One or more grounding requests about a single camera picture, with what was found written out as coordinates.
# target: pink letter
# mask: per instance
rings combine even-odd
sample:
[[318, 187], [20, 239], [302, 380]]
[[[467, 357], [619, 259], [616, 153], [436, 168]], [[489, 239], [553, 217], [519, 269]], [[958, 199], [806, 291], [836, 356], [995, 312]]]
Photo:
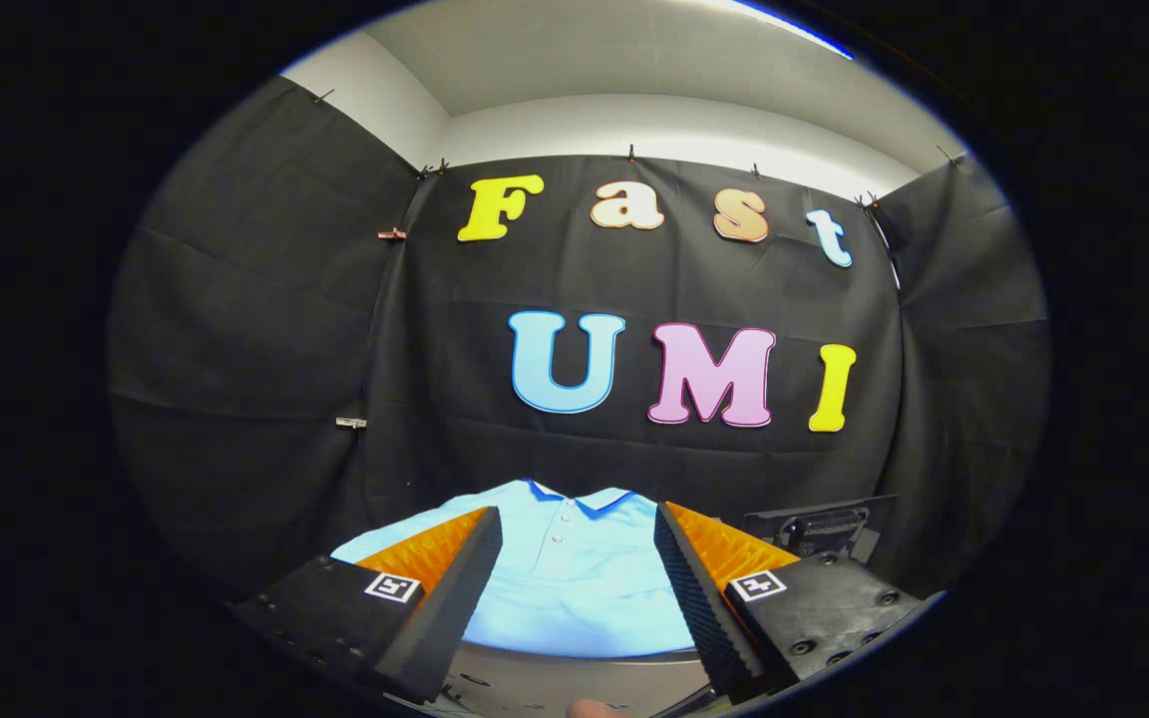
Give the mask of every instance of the pink letter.
[[683, 394], [684, 387], [689, 387], [694, 409], [707, 422], [733, 386], [734, 396], [722, 419], [732, 427], [763, 427], [770, 423], [765, 387], [774, 332], [739, 330], [720, 364], [712, 363], [712, 354], [693, 324], [658, 324], [655, 339], [662, 342], [662, 389], [658, 404], [650, 408], [650, 419], [661, 424], [688, 419]]

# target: textured gripper pad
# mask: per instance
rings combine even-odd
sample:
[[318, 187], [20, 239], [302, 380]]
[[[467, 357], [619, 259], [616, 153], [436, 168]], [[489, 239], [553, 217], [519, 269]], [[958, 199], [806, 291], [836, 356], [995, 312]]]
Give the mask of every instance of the textured gripper pad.
[[732, 700], [742, 695], [765, 674], [765, 667], [685, 532], [662, 503], [655, 514], [655, 546], [712, 689]]
[[476, 519], [437, 589], [375, 665], [384, 690], [415, 704], [437, 700], [501, 548], [503, 526], [499, 509], [491, 505]]

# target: orange letter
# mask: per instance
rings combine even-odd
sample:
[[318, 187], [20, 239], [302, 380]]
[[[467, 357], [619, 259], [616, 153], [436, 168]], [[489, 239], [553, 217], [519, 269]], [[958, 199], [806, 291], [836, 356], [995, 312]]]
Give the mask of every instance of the orange letter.
[[770, 223], [761, 216], [765, 201], [755, 192], [722, 190], [716, 193], [716, 210], [720, 214], [712, 217], [712, 223], [716, 233], [725, 239], [761, 241], [770, 237]]

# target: letter f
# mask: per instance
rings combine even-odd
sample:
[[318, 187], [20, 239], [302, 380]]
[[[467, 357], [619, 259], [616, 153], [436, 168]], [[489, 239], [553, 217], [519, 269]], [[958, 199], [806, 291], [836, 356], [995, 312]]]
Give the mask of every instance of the letter f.
[[460, 241], [499, 239], [508, 233], [508, 227], [499, 223], [499, 213], [510, 219], [520, 217], [525, 208], [525, 193], [539, 194], [543, 191], [543, 178], [524, 176], [519, 178], [488, 178], [472, 183], [476, 192], [469, 223], [460, 231]]

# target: black cloth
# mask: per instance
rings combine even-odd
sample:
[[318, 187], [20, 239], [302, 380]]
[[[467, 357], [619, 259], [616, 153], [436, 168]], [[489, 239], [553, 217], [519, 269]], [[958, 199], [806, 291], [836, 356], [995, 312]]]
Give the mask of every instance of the black cloth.
[[872, 569], [926, 594], [962, 576], [1021, 494], [1052, 352], [1026, 233], [969, 155], [872, 209], [902, 292], [903, 391], [880, 494], [903, 500]]
[[[501, 219], [506, 237], [457, 240], [473, 182], [531, 173], [543, 190]], [[593, 191], [625, 180], [657, 192], [662, 226], [593, 222]], [[765, 201], [765, 240], [717, 236], [726, 187]], [[843, 226], [849, 268], [822, 250], [813, 209]], [[123, 258], [109, 318], [118, 446], [163, 535], [233, 595], [525, 477], [565, 495], [624, 487], [734, 525], [900, 494], [873, 568], [931, 593], [1020, 487], [1039, 434], [1043, 304], [1011, 213], [974, 163], [889, 194], [876, 216], [884, 239], [851, 200], [648, 157], [419, 178], [327, 101], [273, 78], [179, 161]], [[377, 238], [392, 227], [406, 240]], [[516, 395], [508, 317], [526, 309], [565, 318], [553, 378], [569, 386], [586, 373], [580, 315], [625, 318], [602, 404], [540, 412]], [[774, 332], [769, 426], [647, 417], [665, 322], [697, 326], [717, 360], [740, 329]], [[808, 429], [825, 343], [857, 354], [838, 433]], [[368, 427], [339, 431], [337, 417]]]
[[129, 476], [165, 540], [229, 595], [365, 525], [347, 468], [379, 239], [418, 172], [283, 77], [179, 160], [119, 264], [109, 393]]
[[[480, 178], [538, 173], [543, 190], [506, 237], [460, 242]], [[452, 168], [432, 177], [427, 201], [398, 249], [379, 306], [368, 441], [384, 446], [364, 468], [377, 523], [453, 495], [531, 477], [565, 495], [624, 487], [737, 524], [745, 512], [870, 495], [888, 453], [902, 356], [897, 299], [880, 237], [853, 201], [693, 162], [533, 157]], [[597, 226], [593, 191], [640, 182], [666, 217], [651, 231]], [[770, 237], [722, 239], [715, 195], [756, 191]], [[830, 262], [805, 213], [826, 209], [845, 230], [851, 268]], [[588, 412], [538, 412], [511, 387], [518, 310], [560, 314], [553, 378], [586, 372], [584, 314], [616, 314], [615, 383]], [[657, 324], [696, 324], [717, 360], [734, 332], [774, 332], [765, 427], [719, 418], [664, 426]], [[857, 352], [839, 433], [812, 433], [825, 343]]]

